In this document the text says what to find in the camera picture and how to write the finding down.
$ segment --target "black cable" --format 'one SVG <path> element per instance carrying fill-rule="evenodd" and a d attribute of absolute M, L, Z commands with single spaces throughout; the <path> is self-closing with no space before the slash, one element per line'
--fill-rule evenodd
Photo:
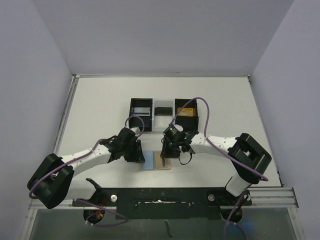
<path fill-rule="evenodd" d="M 190 159 L 189 159 L 189 161 L 188 161 L 187 163 L 182 163 L 182 162 L 181 162 L 181 160 L 180 160 L 180 156 L 178 156 L 178 159 L 179 159 L 179 162 L 180 162 L 180 164 L 181 164 L 181 165 L 187 165 L 188 163 L 190 163 L 190 162 L 191 162 L 191 159 L 192 159 L 192 153 L 190 153 Z"/>
<path fill-rule="evenodd" d="M 242 205 L 248 200 L 248 198 L 249 198 L 249 195 L 247 194 L 246 198 L 239 203 L 239 205 L 236 208 L 236 210 L 234 211 L 233 215 L 236 215 L 237 212 L 239 212 L 239 210 L 241 209 Z"/>
<path fill-rule="evenodd" d="M 170 226 L 168 220 L 164 221 L 165 227 L 166 227 L 166 234 L 168 235 L 169 238 L 173 239 L 175 236 L 173 236 L 170 232 Z"/>

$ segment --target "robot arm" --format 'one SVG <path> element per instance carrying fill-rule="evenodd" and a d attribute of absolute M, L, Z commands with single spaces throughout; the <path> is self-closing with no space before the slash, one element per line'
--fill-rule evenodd
<path fill-rule="evenodd" d="M 144 162 L 141 141 L 136 137 L 139 131 L 139 128 L 124 127 L 118 136 L 100 139 L 93 148 L 61 157 L 54 153 L 49 154 L 29 180 L 27 188 L 48 209 L 56 207 L 65 199 L 89 199 L 95 188 L 75 184 L 69 191 L 72 178 L 94 166 L 110 163 L 120 157 L 124 157 L 127 162 Z"/>
<path fill-rule="evenodd" d="M 229 180 L 225 189 L 235 197 L 250 185 L 259 183 L 261 177 L 254 172 L 262 175 L 272 159 L 270 154 L 247 133 L 242 133 L 239 137 L 205 137 L 203 133 L 197 131 L 179 131 L 171 123 L 163 134 L 169 142 L 169 148 L 175 152 L 176 156 L 179 156 L 180 152 L 206 153 L 223 157 L 227 155 L 247 166 L 244 168 L 232 162 L 237 173 Z"/>

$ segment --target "open box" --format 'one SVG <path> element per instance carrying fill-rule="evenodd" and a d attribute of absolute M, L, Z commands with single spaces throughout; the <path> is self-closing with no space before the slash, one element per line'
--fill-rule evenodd
<path fill-rule="evenodd" d="M 144 122 L 144 131 L 162 133 L 174 116 L 190 99 L 154 99 L 131 98 L 129 116 L 139 116 Z M 190 102 L 176 117 L 175 124 L 183 127 L 184 131 L 197 131 L 199 124 L 197 100 Z M 142 123 L 138 118 L 129 120 L 129 127 L 139 127 Z"/>

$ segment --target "white table surface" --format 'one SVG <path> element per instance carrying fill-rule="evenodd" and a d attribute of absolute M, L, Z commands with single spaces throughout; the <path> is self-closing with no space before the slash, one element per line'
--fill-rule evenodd
<path fill-rule="evenodd" d="M 191 99 L 203 97 L 210 107 L 207 133 L 219 137 L 251 134 L 267 151 L 270 147 L 245 77 L 106 77 L 80 78 L 67 119 L 59 156 L 94 145 L 101 138 L 117 135 L 129 115 L 131 98 Z M 206 107 L 198 100 L 199 132 L 203 132 Z M 143 151 L 160 151 L 161 134 L 143 134 Z M 187 161 L 188 154 L 181 161 Z M 137 163 L 123 158 L 93 167 L 75 177 L 94 179 L 104 188 L 224 187 L 236 173 L 230 160 L 214 155 L 195 154 L 188 165 L 171 161 L 171 170 L 142 171 Z M 274 160 L 253 187 L 280 187 Z"/>

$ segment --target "metal bracket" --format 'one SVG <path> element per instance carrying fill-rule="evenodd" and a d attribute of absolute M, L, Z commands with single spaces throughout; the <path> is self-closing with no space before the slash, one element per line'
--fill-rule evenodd
<path fill-rule="evenodd" d="M 249 188 L 252 205 L 242 206 L 242 208 L 297 208 L 298 203 L 295 191 L 290 187 L 253 187 Z M 72 206 L 72 200 L 62 201 L 55 209 L 95 209 L 91 206 Z M 37 199 L 32 200 L 30 209 L 47 209 L 43 203 Z"/>
<path fill-rule="evenodd" d="M 296 237 L 296 240 L 306 240 L 304 231 L 301 226 L 301 222 L 298 217 L 298 211 L 294 207 L 288 207 L 289 216 L 291 219 L 293 231 Z"/>
<path fill-rule="evenodd" d="M 19 240 L 29 240 L 30 239 L 32 228 L 35 223 L 37 211 L 38 211 L 38 209 L 36 209 L 36 208 L 29 208 L 28 213 L 26 215 L 26 219 L 24 221 L 24 225 L 23 225 Z"/>
<path fill-rule="evenodd" d="M 58 134 L 54 143 L 54 148 L 53 148 L 53 153 L 57 154 L 59 152 L 59 148 L 61 145 L 61 141 L 65 132 L 65 128 L 66 128 L 66 124 L 67 124 L 67 120 L 68 120 L 68 116 L 69 116 L 69 112 L 71 109 L 71 105 L 76 93 L 76 89 L 77 89 L 77 85 L 78 85 L 78 81 L 79 78 L 77 78 L 76 75 L 72 76 L 72 80 L 71 80 L 71 85 L 70 85 L 70 89 L 69 89 L 69 93 L 68 93 L 68 97 L 66 99 L 66 103 L 65 103 L 65 107 L 63 110 L 63 114 L 62 114 L 62 118 L 61 118 L 61 122 L 59 125 L 59 130 L 58 130 Z"/>

